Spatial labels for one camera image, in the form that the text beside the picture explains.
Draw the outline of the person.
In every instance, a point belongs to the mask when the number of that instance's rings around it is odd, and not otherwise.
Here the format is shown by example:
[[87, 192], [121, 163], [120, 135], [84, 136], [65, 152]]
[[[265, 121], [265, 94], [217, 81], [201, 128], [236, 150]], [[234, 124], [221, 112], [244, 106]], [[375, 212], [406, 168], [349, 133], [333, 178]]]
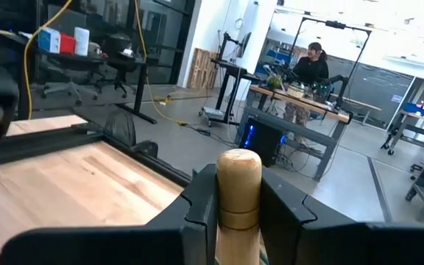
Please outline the person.
[[[322, 49], [322, 45], [318, 42], [310, 43], [307, 51], [308, 55], [301, 57], [293, 69], [293, 72], [299, 77], [299, 81], [310, 85], [329, 78], [327, 55]], [[305, 126], [309, 116], [308, 109], [290, 102], [286, 103], [283, 114], [286, 121], [294, 121], [298, 125]]]

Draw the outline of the computer tower blue lights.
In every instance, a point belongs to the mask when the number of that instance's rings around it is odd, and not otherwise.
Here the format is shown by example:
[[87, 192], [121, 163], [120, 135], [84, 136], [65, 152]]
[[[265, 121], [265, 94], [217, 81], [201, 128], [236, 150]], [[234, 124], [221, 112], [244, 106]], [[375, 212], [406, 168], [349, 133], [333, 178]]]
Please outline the computer tower blue lights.
[[239, 147], [257, 153], [265, 167], [275, 164], [286, 135], [259, 120], [249, 118], [244, 127]]

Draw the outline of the wooden top metal desk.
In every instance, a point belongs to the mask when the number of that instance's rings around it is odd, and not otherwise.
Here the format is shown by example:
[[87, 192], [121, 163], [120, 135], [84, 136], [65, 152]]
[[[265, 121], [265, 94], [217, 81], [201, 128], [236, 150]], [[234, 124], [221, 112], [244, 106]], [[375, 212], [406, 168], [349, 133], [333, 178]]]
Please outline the wooden top metal desk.
[[[297, 125], [290, 121], [284, 121], [283, 119], [264, 110], [264, 104], [268, 99], [289, 102], [314, 113], [319, 113], [325, 118], [335, 120], [335, 126], [328, 134], [324, 134], [317, 132], [316, 130], [308, 129], [304, 126]], [[304, 153], [320, 159], [317, 170], [313, 177], [315, 181], [319, 182], [322, 177], [328, 173], [330, 160], [337, 150], [337, 146], [339, 145], [342, 134], [345, 131], [346, 126], [351, 122], [352, 116], [346, 113], [335, 112], [332, 107], [310, 99], [297, 98], [295, 96], [289, 95], [284, 91], [278, 90], [274, 92], [257, 85], [252, 85], [249, 89], [247, 104], [244, 107], [243, 116], [238, 128], [240, 133], [244, 132], [244, 125], [247, 123], [248, 118], [254, 118], [270, 127], [281, 130], [284, 133], [297, 133], [298, 135], [310, 141], [324, 146], [325, 151], [321, 154], [311, 149], [303, 150]]]

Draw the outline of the black standing desk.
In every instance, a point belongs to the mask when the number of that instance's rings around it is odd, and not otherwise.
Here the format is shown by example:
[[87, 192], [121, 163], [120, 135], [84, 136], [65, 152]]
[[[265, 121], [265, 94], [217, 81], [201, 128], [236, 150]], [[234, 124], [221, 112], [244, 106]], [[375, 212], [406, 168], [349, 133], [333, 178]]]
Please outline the black standing desk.
[[[199, 111], [199, 116], [206, 117], [209, 127], [212, 126], [212, 123], [231, 124], [234, 126], [238, 126], [239, 123], [232, 121], [232, 117], [233, 117], [232, 110], [233, 110], [233, 105], [238, 93], [240, 82], [242, 79], [248, 80], [250, 82], [259, 82], [261, 81], [261, 79], [255, 76], [254, 74], [248, 73], [247, 69], [241, 68], [235, 64], [232, 64], [223, 60], [217, 60], [217, 59], [211, 59], [211, 62], [217, 64], [221, 68], [224, 68], [226, 72], [222, 80], [222, 86], [219, 91], [216, 107], [215, 108], [202, 107], [201, 110]], [[233, 87], [230, 92], [227, 108], [225, 112], [222, 112], [221, 106], [222, 106], [222, 102], [225, 96], [225, 91], [227, 89], [227, 84], [230, 77], [234, 77], [235, 82], [233, 83]]]

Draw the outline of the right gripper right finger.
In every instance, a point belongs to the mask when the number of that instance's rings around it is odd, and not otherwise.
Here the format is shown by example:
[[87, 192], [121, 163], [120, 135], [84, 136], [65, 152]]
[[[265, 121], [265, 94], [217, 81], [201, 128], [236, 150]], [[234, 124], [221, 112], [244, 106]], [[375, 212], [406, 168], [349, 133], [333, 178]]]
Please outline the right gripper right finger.
[[270, 265], [424, 265], [424, 224], [357, 222], [267, 169], [260, 226]]

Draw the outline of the long black table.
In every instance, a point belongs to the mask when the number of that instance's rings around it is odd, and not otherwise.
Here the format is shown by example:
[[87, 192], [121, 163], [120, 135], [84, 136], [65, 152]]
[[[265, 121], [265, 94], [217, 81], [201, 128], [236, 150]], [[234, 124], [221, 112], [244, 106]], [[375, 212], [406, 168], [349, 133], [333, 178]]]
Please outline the long black table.
[[[18, 120], [27, 120], [31, 119], [32, 115], [32, 98], [30, 89], [27, 89], [27, 85], [25, 81], [27, 78], [25, 77], [25, 68], [24, 68], [24, 49], [28, 43], [28, 39], [22, 35], [15, 34], [12, 32], [8, 32], [0, 29], [0, 41], [2, 45], [7, 47], [8, 49], [13, 50], [21, 54], [21, 58], [17, 62], [18, 66], [18, 77], [16, 78], [18, 83], [19, 90], [19, 99], [18, 99]], [[29, 47], [29, 54], [43, 54], [48, 55], [49, 57], [54, 57], [57, 59], [67, 59], [70, 63], [118, 63], [124, 66], [139, 66], [140, 74], [138, 78], [137, 91], [135, 94], [135, 102], [134, 107], [127, 107], [126, 105], [118, 104], [121, 109], [130, 112], [131, 114], [142, 118], [145, 121], [148, 121], [151, 124], [157, 124], [157, 121], [153, 118], [143, 114], [141, 109], [141, 100], [143, 98], [144, 93], [144, 85], [147, 77], [147, 67], [149, 66], [143, 60], [135, 59], [134, 57], [125, 57], [124, 60], [116, 59], [116, 58], [102, 58], [102, 57], [84, 57], [74, 54], [55, 54], [39, 49], [37, 46]]]

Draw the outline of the round-blade trowel wooden handle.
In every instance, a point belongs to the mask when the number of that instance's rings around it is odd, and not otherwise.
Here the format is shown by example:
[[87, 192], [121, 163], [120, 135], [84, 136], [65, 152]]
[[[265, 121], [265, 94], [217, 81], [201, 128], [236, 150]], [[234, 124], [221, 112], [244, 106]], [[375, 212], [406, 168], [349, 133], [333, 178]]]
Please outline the round-blade trowel wooden handle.
[[220, 265], [260, 265], [259, 207], [262, 163], [248, 149], [223, 152], [216, 164]]

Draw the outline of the black aluminium table frame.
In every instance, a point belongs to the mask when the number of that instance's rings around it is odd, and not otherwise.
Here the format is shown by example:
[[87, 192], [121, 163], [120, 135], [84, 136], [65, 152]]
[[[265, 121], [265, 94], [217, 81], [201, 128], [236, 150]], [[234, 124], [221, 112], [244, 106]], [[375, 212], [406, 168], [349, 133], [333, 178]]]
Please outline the black aluminium table frame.
[[133, 152], [131, 146], [104, 133], [103, 128], [91, 122], [0, 138], [0, 165], [99, 141], [110, 145], [182, 188], [191, 182], [191, 177], [186, 173], [175, 169], [158, 157], [153, 158]]

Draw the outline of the computer monitor on arm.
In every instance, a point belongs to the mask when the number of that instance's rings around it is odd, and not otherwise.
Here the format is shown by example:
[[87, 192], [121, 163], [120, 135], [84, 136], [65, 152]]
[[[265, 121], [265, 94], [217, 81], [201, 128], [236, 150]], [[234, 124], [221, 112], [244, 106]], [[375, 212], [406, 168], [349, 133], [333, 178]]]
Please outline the computer monitor on arm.
[[244, 56], [244, 53], [245, 53], [245, 50], [246, 50], [246, 48], [247, 48], [247, 45], [248, 45], [248, 43], [249, 43], [249, 40], [250, 40], [250, 37], [251, 37], [251, 32], [248, 32], [244, 37], [243, 37], [243, 39], [242, 39], [242, 42], [240, 42], [239, 44], [238, 44], [238, 49], [237, 49], [237, 53], [236, 53], [236, 56], [237, 57], [243, 57]]

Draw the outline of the small potted green plant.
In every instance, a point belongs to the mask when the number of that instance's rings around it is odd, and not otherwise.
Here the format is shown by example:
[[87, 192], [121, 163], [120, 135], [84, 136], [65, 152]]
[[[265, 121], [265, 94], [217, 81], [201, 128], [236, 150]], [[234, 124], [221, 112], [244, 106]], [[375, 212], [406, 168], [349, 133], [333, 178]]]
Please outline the small potted green plant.
[[283, 87], [282, 79], [279, 75], [270, 75], [266, 83], [267, 87], [273, 90], [282, 89]]

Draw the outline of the wooden pallet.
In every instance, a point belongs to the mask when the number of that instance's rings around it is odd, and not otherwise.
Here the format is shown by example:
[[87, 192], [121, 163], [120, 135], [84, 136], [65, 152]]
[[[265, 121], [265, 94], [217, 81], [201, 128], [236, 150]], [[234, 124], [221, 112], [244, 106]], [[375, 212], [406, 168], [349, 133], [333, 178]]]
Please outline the wooden pallet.
[[216, 52], [195, 48], [189, 71], [188, 88], [196, 90], [213, 89], [217, 68], [212, 59], [216, 59], [216, 56]]

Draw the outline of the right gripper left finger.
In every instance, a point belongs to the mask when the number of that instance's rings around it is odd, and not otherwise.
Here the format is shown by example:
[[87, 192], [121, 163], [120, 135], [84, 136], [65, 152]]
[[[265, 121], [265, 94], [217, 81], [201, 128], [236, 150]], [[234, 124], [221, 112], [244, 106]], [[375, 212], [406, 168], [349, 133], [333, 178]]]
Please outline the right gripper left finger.
[[13, 236], [0, 265], [216, 265], [216, 166], [145, 225], [46, 227]]

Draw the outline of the grey office chair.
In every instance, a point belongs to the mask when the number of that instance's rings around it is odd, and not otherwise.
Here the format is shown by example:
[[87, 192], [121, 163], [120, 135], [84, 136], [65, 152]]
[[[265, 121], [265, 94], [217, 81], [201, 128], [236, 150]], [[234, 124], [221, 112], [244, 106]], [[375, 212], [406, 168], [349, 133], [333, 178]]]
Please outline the grey office chair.
[[67, 78], [67, 81], [61, 83], [46, 82], [43, 86], [43, 92], [40, 96], [42, 99], [45, 99], [48, 94], [60, 91], [66, 91], [69, 96], [74, 93], [77, 97], [75, 105], [82, 104], [82, 97], [80, 95], [80, 91], [91, 95], [94, 100], [98, 99], [98, 93], [96, 91], [92, 91], [83, 85], [76, 84], [73, 76], [71, 75], [71, 72], [73, 71], [91, 72], [91, 70], [95, 67], [94, 63], [53, 57], [48, 58], [47, 61], [49, 68], [62, 74], [64, 77]]

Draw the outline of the black gantry frame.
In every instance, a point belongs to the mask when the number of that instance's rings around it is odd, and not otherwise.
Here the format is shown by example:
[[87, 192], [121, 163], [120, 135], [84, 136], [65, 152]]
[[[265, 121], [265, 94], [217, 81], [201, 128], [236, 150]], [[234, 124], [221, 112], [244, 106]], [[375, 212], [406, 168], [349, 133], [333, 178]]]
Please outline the black gantry frame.
[[365, 32], [366, 35], [367, 35], [366, 40], [364, 41], [362, 47], [360, 48], [360, 52], [358, 54], [358, 57], [357, 57], [356, 61], [353, 64], [353, 67], [351, 69], [351, 72], [350, 72], [349, 76], [348, 77], [344, 77], [342, 75], [338, 75], [338, 76], [329, 78], [328, 81], [325, 81], [325, 83], [327, 85], [334, 84], [335, 82], [341, 82], [342, 83], [342, 86], [341, 86], [341, 88], [339, 90], [339, 93], [338, 93], [338, 96], [336, 98], [336, 104], [333, 107], [334, 110], [340, 110], [341, 107], [342, 107], [342, 105], [343, 105], [343, 97], [344, 97], [344, 93], [345, 93], [346, 87], [347, 87], [347, 85], [348, 85], [348, 83], [350, 81], [350, 78], [352, 77], [354, 71], [356, 70], [356, 67], [358, 66], [359, 60], [361, 59], [361, 56], [362, 56], [363, 51], [364, 51], [364, 49], [365, 49], [365, 47], [367, 45], [368, 40], [370, 39], [370, 35], [372, 33], [372, 28], [371, 27], [367, 27], [367, 26], [363, 26], [363, 27], [349, 26], [347, 24], [343, 24], [343, 23], [338, 22], [338, 21], [329, 21], [329, 20], [323, 21], [320, 18], [313, 18], [313, 17], [311, 17], [309, 15], [304, 15], [302, 17], [301, 21], [300, 21], [300, 25], [299, 25], [299, 27], [298, 27], [298, 29], [296, 31], [295, 36], [294, 36], [294, 41], [293, 41], [293, 44], [292, 44], [291, 49], [290, 49], [290, 54], [293, 54], [293, 51], [294, 51], [294, 48], [295, 48], [295, 45], [296, 45], [298, 36], [300, 34], [301, 27], [302, 27], [303, 23], [305, 21], [307, 21], [307, 20], [309, 20], [309, 21], [315, 21], [317, 23], [323, 23], [326, 27], [332, 27], [332, 28], [335, 28], [335, 29], [341, 29], [341, 30], [351, 29], [353, 31], [361, 31], [361, 32]]

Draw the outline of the red box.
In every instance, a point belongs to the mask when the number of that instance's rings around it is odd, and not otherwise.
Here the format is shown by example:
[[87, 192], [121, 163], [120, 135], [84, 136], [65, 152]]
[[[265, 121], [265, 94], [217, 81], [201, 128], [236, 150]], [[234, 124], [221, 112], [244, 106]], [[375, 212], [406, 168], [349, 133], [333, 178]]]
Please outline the red box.
[[65, 33], [60, 34], [60, 53], [61, 54], [74, 54], [76, 41], [74, 37]]

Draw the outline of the black table clamp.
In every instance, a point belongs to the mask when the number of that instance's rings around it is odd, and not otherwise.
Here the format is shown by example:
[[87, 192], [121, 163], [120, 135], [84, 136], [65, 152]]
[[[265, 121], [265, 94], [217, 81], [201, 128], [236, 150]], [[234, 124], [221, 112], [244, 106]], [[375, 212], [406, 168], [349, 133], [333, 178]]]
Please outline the black table clamp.
[[142, 141], [131, 147], [133, 152], [156, 158], [158, 156], [158, 145], [153, 141]]

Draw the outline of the blue white box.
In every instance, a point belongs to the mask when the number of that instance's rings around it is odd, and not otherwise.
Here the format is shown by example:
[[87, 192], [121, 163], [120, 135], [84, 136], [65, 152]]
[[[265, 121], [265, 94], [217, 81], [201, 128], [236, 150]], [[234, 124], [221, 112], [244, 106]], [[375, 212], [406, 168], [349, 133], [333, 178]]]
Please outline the blue white box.
[[44, 51], [60, 53], [60, 32], [56, 29], [44, 27], [38, 34], [38, 47]]

